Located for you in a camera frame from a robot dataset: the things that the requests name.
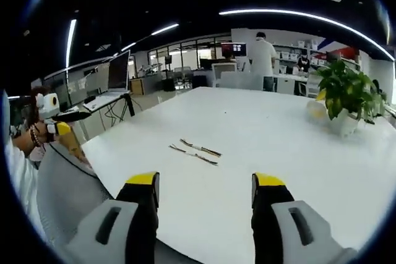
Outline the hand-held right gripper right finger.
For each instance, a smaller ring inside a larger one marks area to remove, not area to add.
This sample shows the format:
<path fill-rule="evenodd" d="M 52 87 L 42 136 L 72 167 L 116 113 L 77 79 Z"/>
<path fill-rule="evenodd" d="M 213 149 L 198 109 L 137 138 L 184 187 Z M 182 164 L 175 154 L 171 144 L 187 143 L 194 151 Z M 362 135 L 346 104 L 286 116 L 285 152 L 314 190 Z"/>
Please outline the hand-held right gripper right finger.
<path fill-rule="evenodd" d="M 330 224 L 303 200 L 295 200 L 275 176 L 252 174 L 256 263 L 350 263 L 357 251 L 342 247 Z"/>

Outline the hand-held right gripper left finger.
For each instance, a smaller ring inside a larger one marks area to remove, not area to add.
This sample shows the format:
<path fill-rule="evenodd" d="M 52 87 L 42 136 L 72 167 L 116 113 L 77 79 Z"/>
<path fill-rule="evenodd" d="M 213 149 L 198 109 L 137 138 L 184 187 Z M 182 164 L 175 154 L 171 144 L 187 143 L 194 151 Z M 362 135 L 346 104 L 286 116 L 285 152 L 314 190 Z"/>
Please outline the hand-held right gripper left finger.
<path fill-rule="evenodd" d="M 78 225 L 66 245 L 74 263 L 154 263 L 160 173 L 130 177 Z"/>

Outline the person's left hand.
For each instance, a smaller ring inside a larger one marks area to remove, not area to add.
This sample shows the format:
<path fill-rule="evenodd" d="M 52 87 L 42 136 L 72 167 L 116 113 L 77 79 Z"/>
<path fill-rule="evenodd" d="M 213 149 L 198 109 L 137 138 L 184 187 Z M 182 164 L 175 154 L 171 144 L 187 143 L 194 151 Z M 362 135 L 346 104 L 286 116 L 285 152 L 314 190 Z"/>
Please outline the person's left hand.
<path fill-rule="evenodd" d="M 49 134 L 47 125 L 38 121 L 32 125 L 33 132 L 39 143 L 49 143 L 52 141 L 52 136 Z"/>

